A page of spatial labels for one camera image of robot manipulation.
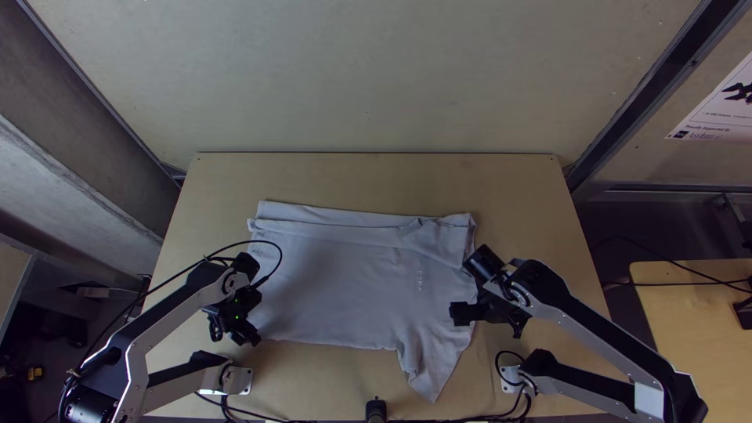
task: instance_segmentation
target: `floor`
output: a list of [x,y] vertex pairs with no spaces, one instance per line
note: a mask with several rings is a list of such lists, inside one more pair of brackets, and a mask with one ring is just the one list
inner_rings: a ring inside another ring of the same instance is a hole
[[[741,240],[735,232],[730,214],[718,211],[711,204],[604,201],[583,204],[578,207],[577,212],[601,281],[628,277],[628,266],[631,262],[657,259],[653,253],[643,251],[621,240],[602,243],[615,235],[630,237],[670,259],[721,259],[752,256],[748,250],[740,247]],[[752,210],[745,210],[745,212],[752,215]],[[629,287],[616,287],[606,291],[605,295],[612,319],[648,345],[654,345],[634,290]],[[59,386],[57,382],[55,380],[50,381],[49,385],[45,384],[45,394],[56,397],[56,389]],[[46,403],[41,397],[37,398],[39,399],[37,403]],[[49,414],[46,408],[43,411],[35,410],[35,422],[41,422]],[[214,423],[223,420],[144,418],[142,421],[144,423]],[[530,418],[527,421],[533,423],[617,423],[624,420],[608,414],[595,414]]]

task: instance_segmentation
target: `poster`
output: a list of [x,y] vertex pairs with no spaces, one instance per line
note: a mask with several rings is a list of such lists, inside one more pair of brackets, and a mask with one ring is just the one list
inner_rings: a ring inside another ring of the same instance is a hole
[[666,138],[752,143],[752,53]]

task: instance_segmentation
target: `wooden board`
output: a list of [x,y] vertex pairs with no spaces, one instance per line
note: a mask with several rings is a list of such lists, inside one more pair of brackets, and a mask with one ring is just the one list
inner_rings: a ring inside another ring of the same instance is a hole
[[[200,154],[190,167],[164,241],[154,282],[223,245],[248,238],[246,219],[260,200],[404,215],[471,212],[476,244],[503,259],[536,258],[569,281],[573,293],[607,314],[559,163],[548,155],[503,154]],[[241,251],[241,248],[229,254]],[[176,280],[146,300],[152,306]],[[187,360],[197,349],[226,354],[255,369],[249,396],[230,404],[280,418],[362,420],[366,401],[379,396],[393,419],[460,418],[506,411],[491,360],[499,349],[527,354],[551,350],[563,363],[618,372],[558,325],[531,320],[521,341],[506,325],[480,324],[439,400],[430,404],[407,384],[396,354],[293,342],[237,348],[211,343],[197,313],[147,356],[150,371]],[[563,396],[536,398],[534,415],[582,414],[590,407]],[[219,418],[193,396],[155,414]]]
[[595,178],[752,186],[752,139],[748,143],[663,139],[750,51],[752,9]]
[[16,292],[31,255],[0,243],[0,340],[15,308]]
[[[752,275],[752,259],[681,263],[720,280]],[[639,284],[709,282],[668,262],[632,263],[630,273]],[[658,352],[677,370],[692,375],[710,408],[705,422],[745,421],[749,414],[747,386],[752,378],[752,331],[739,326],[732,303],[750,295],[717,285],[638,287],[637,291]]]
[[576,160],[699,0],[27,0],[148,147]]

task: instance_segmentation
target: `metal frame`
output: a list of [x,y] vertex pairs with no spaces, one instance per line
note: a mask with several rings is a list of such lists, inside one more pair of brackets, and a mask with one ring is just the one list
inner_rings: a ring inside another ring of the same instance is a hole
[[647,122],[752,6],[751,0],[703,0],[666,50],[566,176],[574,200],[595,191],[592,178]]
[[27,14],[27,16],[29,16],[31,22],[36,25],[39,31],[45,36],[45,38],[47,38],[47,41],[49,41],[52,47],[54,47],[55,50],[57,50],[57,52],[63,57],[66,63],[68,63],[68,66],[73,69],[76,75],[78,75],[78,77],[81,79],[81,82],[86,85],[86,88],[88,88],[89,91],[92,92],[92,94],[99,100],[99,102],[102,104],[102,106],[104,106],[107,112],[110,113],[114,120],[125,130],[125,132],[131,137],[131,139],[133,139],[133,141],[135,141],[136,144],[141,147],[141,150],[146,153],[146,155],[159,167],[159,169],[162,170],[162,172],[166,176],[168,176],[178,188],[180,188],[180,184],[172,178],[169,170],[162,166],[161,161],[157,158],[157,156],[154,155],[154,152],[152,152],[151,149],[143,142],[141,137],[136,134],[136,131],[134,131],[133,128],[128,125],[128,122],[126,122],[125,119],[123,119],[123,117],[118,113],[118,111],[115,110],[112,104],[107,101],[107,98],[105,98],[101,91],[98,90],[98,88],[94,85],[92,80],[89,79],[86,73],[84,73],[81,67],[78,66],[78,63],[76,63],[76,61],[73,59],[73,56],[70,55],[70,53],[63,47],[63,45],[60,44],[60,41],[55,37],[55,35],[52,34],[45,23],[42,22],[42,19],[34,11],[34,8],[32,8],[26,0],[16,0],[16,4]]

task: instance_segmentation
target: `desk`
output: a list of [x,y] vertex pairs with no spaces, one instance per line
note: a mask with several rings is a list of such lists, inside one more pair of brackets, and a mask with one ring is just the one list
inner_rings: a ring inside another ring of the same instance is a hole
[[0,340],[5,336],[31,255],[0,242]]
[[[203,254],[248,238],[246,219],[260,200],[403,215],[471,212],[476,245],[487,243],[503,259],[546,262],[569,281],[572,292],[608,316],[588,247],[559,163],[549,155],[522,154],[199,154],[191,163],[157,262],[154,282]],[[243,251],[238,248],[224,255]],[[146,300],[152,306],[176,280]],[[150,371],[174,366],[204,349],[254,368],[249,396],[230,405],[306,420],[362,420],[375,396],[387,401],[391,419],[461,418],[508,410],[492,361],[499,349],[526,355],[552,351],[563,363],[610,377],[620,374],[558,325],[531,320],[522,340],[507,325],[479,324],[435,404],[407,384],[396,353],[327,345],[266,341],[236,347],[225,337],[212,343],[197,313],[148,355]],[[594,413],[563,396],[539,396],[531,415]],[[153,415],[219,418],[219,410],[194,396]]]
[[[752,259],[680,263],[720,280],[752,274]],[[636,284],[709,282],[668,262],[632,263],[630,273]],[[744,420],[750,409],[752,331],[739,326],[731,304],[749,294],[718,285],[636,289],[658,352],[677,370],[692,375],[707,403],[705,422]]]

